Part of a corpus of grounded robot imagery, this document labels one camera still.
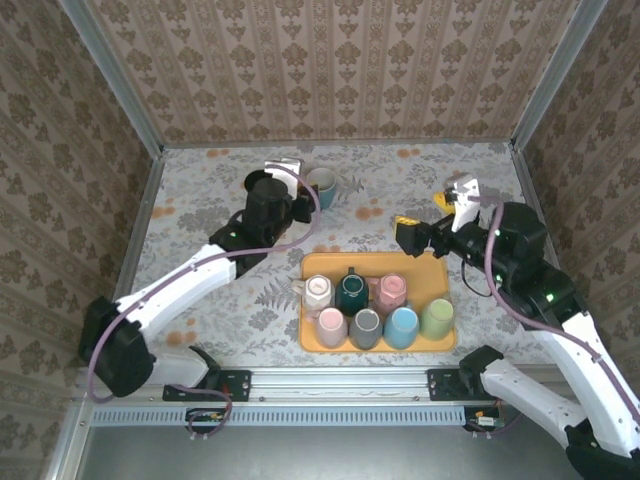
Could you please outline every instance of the wall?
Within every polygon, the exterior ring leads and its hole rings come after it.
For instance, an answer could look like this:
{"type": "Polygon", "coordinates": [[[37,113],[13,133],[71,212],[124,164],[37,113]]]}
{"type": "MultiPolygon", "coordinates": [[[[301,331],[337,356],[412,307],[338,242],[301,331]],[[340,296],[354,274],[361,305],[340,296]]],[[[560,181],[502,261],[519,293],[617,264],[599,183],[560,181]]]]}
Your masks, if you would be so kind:
{"type": "Polygon", "coordinates": [[[560,263],[640,389],[640,3],[611,0],[525,148],[560,263]]]}
{"type": "Polygon", "coordinates": [[[37,478],[150,158],[56,2],[0,2],[0,478],[37,478]]]}
{"type": "Polygon", "coordinates": [[[510,138],[577,0],[90,0],[165,144],[510,138]]]}

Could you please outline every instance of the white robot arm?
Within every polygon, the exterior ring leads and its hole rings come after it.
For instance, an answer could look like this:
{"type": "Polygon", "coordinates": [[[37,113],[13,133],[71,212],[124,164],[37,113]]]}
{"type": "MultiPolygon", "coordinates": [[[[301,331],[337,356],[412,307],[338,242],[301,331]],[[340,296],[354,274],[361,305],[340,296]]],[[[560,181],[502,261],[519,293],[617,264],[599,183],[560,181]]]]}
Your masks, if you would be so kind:
{"type": "MultiPolygon", "coordinates": [[[[300,167],[296,159],[266,162],[264,170],[245,179],[245,209],[215,232],[208,245],[148,287],[114,302],[100,297],[89,305],[79,354],[89,364],[90,379],[95,372],[115,396],[123,397],[146,384],[193,387],[211,365],[217,367],[195,348],[149,345],[172,319],[208,292],[240,277],[268,252],[288,248],[274,245],[294,220],[311,222],[319,203],[308,184],[306,194],[298,193],[298,181],[306,184],[299,176],[300,167]]],[[[313,226],[295,243],[312,231],[313,226]]]]}
{"type": "Polygon", "coordinates": [[[500,206],[499,225],[494,212],[490,231],[481,228],[482,197],[477,181],[466,174],[452,178],[444,196],[455,214],[432,225],[396,217],[396,240],[409,255],[425,248],[436,257],[453,252],[485,271],[490,287],[500,286],[492,290],[498,303],[546,348],[580,404],[526,377],[486,345],[460,362],[460,384],[467,393],[500,398],[535,421],[585,478],[638,478],[640,402],[571,279],[544,260],[546,227],[530,207],[508,202],[500,206]]]}

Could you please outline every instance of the table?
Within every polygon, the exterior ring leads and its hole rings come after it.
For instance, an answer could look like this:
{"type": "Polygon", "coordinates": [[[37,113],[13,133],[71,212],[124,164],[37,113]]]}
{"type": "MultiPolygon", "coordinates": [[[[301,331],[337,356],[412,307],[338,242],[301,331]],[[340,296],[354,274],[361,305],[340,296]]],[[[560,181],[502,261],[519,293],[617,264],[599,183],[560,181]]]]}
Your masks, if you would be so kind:
{"type": "MultiPolygon", "coordinates": [[[[478,297],[464,286],[460,260],[453,255],[447,264],[458,345],[451,352],[311,354],[298,345],[298,298],[289,285],[306,254],[399,250],[393,239],[394,215],[428,222],[441,218],[444,214],[432,196],[457,172],[478,178],[483,194],[523,201],[506,143],[165,150],[134,291],[193,255],[244,207],[245,176],[263,168],[265,160],[282,157],[304,160],[305,171],[323,166],[338,175],[338,193],[331,209],[323,212],[318,231],[297,248],[270,255],[244,277],[205,296],[161,332],[157,345],[196,344],[227,367],[454,365],[483,344],[516,364],[551,363],[493,299],[478,297]]],[[[306,228],[294,223],[281,242],[298,238],[306,228]]],[[[467,276],[486,291],[479,272],[468,269],[467,276]]]]}

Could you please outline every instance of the orange tray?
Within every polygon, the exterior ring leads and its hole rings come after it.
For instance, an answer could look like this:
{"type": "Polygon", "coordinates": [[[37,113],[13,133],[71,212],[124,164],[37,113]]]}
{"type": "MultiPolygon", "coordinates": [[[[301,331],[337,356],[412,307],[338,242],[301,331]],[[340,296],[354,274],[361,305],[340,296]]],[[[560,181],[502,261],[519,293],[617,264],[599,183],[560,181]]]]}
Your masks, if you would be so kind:
{"type": "MultiPolygon", "coordinates": [[[[418,258],[402,252],[358,252],[358,253],[311,253],[304,257],[301,265],[301,278],[306,280],[313,275],[324,275],[336,285],[354,267],[363,277],[382,277],[388,273],[397,273],[407,282],[408,300],[416,312],[436,298],[449,297],[449,279],[444,259],[435,259],[425,254],[418,258]]],[[[388,346],[384,339],[371,350],[360,350],[350,340],[338,348],[326,348],[316,340],[315,324],[305,318],[300,304],[300,345],[307,352],[316,353],[416,353],[448,352],[456,346],[456,329],[434,342],[418,333],[416,341],[405,350],[396,350],[388,346]]]]}

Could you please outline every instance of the mug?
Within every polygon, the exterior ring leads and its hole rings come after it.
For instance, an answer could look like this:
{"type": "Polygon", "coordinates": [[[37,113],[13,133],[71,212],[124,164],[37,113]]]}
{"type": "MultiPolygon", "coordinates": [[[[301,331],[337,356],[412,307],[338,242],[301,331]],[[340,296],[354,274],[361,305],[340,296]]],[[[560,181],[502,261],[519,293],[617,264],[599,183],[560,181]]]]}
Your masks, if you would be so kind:
{"type": "Polygon", "coordinates": [[[338,348],[347,339],[347,321],[337,308],[325,308],[316,322],[316,337],[327,348],[338,348]]]}
{"type": "Polygon", "coordinates": [[[349,325],[349,338],[355,347],[371,350],[378,344],[381,336],[382,322],[375,311],[365,308],[356,313],[349,325]]]}
{"type": "Polygon", "coordinates": [[[291,289],[302,297],[307,312],[317,312],[331,306],[333,285],[323,275],[314,275],[307,280],[293,280],[291,289]]]}
{"type": "Polygon", "coordinates": [[[367,278],[375,286],[373,303],[380,315],[387,316],[407,302],[407,282],[400,275],[390,273],[382,278],[367,278]]]}
{"type": "Polygon", "coordinates": [[[328,168],[314,168],[307,175],[307,182],[318,186],[318,198],[320,199],[320,209],[326,210],[331,206],[333,198],[336,196],[337,177],[328,168]]]}
{"type": "Polygon", "coordinates": [[[423,337],[442,340],[453,328],[453,305],[444,298],[437,298],[422,310],[420,321],[423,337]]]}
{"type": "Polygon", "coordinates": [[[357,275],[353,267],[342,277],[336,287],[336,308],[347,317],[353,317],[369,305],[369,287],[364,277],[357,275]]]}
{"type": "Polygon", "coordinates": [[[420,325],[416,312],[407,307],[396,308],[384,326],[384,341],[391,348],[409,348],[418,335],[420,325]]]}

